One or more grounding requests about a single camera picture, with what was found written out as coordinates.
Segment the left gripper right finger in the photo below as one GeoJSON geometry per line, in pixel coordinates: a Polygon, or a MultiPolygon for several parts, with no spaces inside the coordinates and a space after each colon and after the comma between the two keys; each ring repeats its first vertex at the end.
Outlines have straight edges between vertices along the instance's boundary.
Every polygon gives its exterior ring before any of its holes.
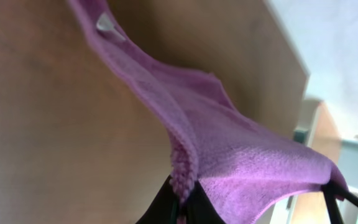
{"type": "Polygon", "coordinates": [[[186,224],[225,224],[198,181],[186,201],[185,217],[186,224]]]}

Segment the purple microfiber cloth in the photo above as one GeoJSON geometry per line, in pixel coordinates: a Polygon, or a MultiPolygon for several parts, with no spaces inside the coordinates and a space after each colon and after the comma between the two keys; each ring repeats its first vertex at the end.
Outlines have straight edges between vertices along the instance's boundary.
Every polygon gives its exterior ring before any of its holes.
{"type": "Polygon", "coordinates": [[[118,25],[106,1],[70,6],[90,46],[165,126],[171,185],[184,202],[200,182],[226,223],[254,223],[291,195],[346,181],[333,161],[246,118],[212,74],[153,59],[118,25]]]}

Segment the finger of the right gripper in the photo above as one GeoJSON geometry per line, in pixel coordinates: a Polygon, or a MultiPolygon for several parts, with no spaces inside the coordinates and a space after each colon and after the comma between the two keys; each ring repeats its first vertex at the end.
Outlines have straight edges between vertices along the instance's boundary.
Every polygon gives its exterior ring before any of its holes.
{"type": "Polygon", "coordinates": [[[331,224],[344,224],[336,199],[346,199],[358,208],[358,197],[335,182],[321,186],[331,224]]]}

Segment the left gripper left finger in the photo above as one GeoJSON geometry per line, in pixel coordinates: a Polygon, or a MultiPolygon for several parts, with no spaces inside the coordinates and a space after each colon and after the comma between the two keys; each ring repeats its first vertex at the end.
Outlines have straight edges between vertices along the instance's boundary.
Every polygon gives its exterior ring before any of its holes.
{"type": "Polygon", "coordinates": [[[170,185],[169,175],[149,208],[136,224],[176,224],[179,211],[179,201],[170,185]]]}

